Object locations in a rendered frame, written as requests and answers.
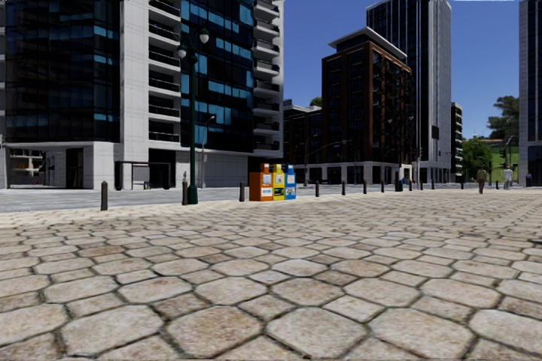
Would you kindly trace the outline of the red brick building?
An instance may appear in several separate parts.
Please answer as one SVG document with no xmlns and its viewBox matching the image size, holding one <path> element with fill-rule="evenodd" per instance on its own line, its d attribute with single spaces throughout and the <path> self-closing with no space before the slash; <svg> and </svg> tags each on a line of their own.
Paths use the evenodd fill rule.
<svg viewBox="0 0 542 361">
<path fill-rule="evenodd" d="M 403 185 L 413 179 L 413 74 L 407 55 L 363 27 L 330 43 L 322 60 L 324 141 L 351 139 L 323 150 L 332 184 Z"/>
</svg>

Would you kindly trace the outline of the yellow newspaper box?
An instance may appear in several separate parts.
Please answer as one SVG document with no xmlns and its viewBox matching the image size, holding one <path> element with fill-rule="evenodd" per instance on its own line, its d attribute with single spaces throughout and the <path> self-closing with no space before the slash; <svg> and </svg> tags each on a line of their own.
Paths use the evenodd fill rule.
<svg viewBox="0 0 542 361">
<path fill-rule="evenodd" d="M 285 173 L 282 169 L 281 164 L 274 164 L 272 166 L 272 176 L 273 176 L 273 200 L 284 200 L 285 199 Z"/>
</svg>

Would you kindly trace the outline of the blue newspaper box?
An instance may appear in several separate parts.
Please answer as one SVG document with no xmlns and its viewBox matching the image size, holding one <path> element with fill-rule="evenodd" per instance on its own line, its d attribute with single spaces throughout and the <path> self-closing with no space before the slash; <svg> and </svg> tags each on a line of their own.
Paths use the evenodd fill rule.
<svg viewBox="0 0 542 361">
<path fill-rule="evenodd" d="M 283 171 L 285 174 L 285 200 L 296 199 L 297 181 L 294 166 L 284 164 Z"/>
</svg>

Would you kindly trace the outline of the black bus shelter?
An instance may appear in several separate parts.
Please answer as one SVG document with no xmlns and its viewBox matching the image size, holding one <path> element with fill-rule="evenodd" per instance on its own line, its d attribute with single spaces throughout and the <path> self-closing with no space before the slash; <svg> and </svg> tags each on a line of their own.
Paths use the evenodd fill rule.
<svg viewBox="0 0 542 361">
<path fill-rule="evenodd" d="M 158 171 L 161 180 L 161 187 L 168 190 L 171 186 L 171 164 L 169 162 L 133 162 L 133 161 L 115 161 L 114 162 L 114 188 L 119 191 L 124 188 L 123 171 L 125 165 L 130 166 L 131 181 L 130 185 L 141 185 L 144 190 L 149 190 L 151 184 L 151 172 Z"/>
</svg>

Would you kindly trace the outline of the dark narrow building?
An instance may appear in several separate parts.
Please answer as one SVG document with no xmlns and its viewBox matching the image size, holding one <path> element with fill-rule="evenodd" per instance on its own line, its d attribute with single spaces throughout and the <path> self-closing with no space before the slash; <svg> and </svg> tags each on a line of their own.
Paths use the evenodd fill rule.
<svg viewBox="0 0 542 361">
<path fill-rule="evenodd" d="M 462 135 L 462 108 L 456 102 L 451 104 L 451 170 L 450 181 L 453 183 L 462 182 L 463 169 L 463 135 Z"/>
</svg>

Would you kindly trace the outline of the grey street lamp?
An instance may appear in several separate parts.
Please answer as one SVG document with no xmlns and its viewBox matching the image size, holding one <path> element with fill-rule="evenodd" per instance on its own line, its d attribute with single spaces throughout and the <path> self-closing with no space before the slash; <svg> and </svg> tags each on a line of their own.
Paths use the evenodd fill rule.
<svg viewBox="0 0 542 361">
<path fill-rule="evenodd" d="M 201 184 L 200 184 L 201 189 L 206 188 L 206 182 L 205 182 L 205 163 L 206 163 L 205 145 L 206 145 L 206 140 L 207 140 L 208 133 L 209 133 L 209 124 L 213 120 L 216 120 L 216 115 L 211 115 L 210 118 L 207 121 L 205 121 L 204 131 L 203 131 L 203 134 L 202 134 L 201 178 L 200 178 L 201 179 Z"/>
</svg>

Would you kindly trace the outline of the pale concrete glass building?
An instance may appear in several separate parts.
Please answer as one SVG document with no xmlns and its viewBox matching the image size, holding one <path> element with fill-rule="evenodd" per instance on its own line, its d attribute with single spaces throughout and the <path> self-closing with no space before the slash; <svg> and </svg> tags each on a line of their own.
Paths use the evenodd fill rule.
<svg viewBox="0 0 542 361">
<path fill-rule="evenodd" d="M 0 0 L 0 189 L 114 188 L 114 162 L 233 187 L 283 151 L 282 0 Z"/>
</svg>

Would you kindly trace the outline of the orange newspaper box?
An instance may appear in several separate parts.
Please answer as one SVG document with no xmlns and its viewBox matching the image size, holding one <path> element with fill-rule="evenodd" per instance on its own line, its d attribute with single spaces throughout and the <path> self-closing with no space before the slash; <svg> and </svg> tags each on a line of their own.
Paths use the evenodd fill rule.
<svg viewBox="0 0 542 361">
<path fill-rule="evenodd" d="M 265 202 L 273 200 L 273 182 L 269 163 L 262 163 L 260 171 L 249 173 L 249 200 Z"/>
</svg>

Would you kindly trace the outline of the trees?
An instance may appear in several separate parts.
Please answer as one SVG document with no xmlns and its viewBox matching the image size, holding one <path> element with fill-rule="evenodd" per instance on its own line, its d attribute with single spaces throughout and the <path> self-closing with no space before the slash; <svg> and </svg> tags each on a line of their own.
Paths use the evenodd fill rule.
<svg viewBox="0 0 542 361">
<path fill-rule="evenodd" d="M 504 158 L 501 151 L 511 135 L 514 139 L 510 142 L 510 165 L 513 167 L 513 161 L 517 160 L 514 151 L 518 150 L 519 143 L 519 99 L 515 96 L 502 96 L 494 106 L 499 115 L 488 119 L 490 134 L 487 137 L 478 135 L 463 142 L 462 175 L 465 180 L 475 181 L 480 166 L 486 170 L 487 180 L 492 177 L 495 181 L 497 175 L 503 179 Z"/>
</svg>

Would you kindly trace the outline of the green street lamp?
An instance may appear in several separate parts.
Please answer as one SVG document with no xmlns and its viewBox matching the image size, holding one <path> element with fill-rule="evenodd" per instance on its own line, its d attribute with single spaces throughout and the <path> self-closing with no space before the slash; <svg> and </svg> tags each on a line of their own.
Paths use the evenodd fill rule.
<svg viewBox="0 0 542 361">
<path fill-rule="evenodd" d="M 198 62 L 198 48 L 188 35 L 178 47 L 178 55 L 181 59 L 187 59 L 189 63 L 189 135 L 190 135 L 190 183 L 187 187 L 187 203 L 189 205 L 198 204 L 198 190 L 196 185 L 196 72 L 195 66 Z"/>
</svg>

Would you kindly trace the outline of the dark brick building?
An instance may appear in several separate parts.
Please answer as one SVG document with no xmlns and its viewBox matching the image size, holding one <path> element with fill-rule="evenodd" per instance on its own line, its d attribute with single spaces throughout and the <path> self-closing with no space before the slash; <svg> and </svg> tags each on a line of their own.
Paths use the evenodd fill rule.
<svg viewBox="0 0 542 361">
<path fill-rule="evenodd" d="M 294 166 L 296 181 L 304 181 L 304 156 L 320 148 L 323 136 L 322 109 L 311 105 L 303 107 L 295 105 L 291 99 L 284 100 L 283 105 L 283 160 Z M 322 179 L 320 162 L 309 157 L 308 171 L 310 181 Z"/>
</svg>

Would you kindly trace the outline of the pale glass tower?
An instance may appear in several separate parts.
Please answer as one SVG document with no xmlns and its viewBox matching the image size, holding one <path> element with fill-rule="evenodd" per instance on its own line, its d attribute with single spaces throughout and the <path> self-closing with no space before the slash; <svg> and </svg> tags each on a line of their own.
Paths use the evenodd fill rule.
<svg viewBox="0 0 542 361">
<path fill-rule="evenodd" d="M 519 180 L 542 187 L 542 0 L 519 2 Z"/>
</svg>

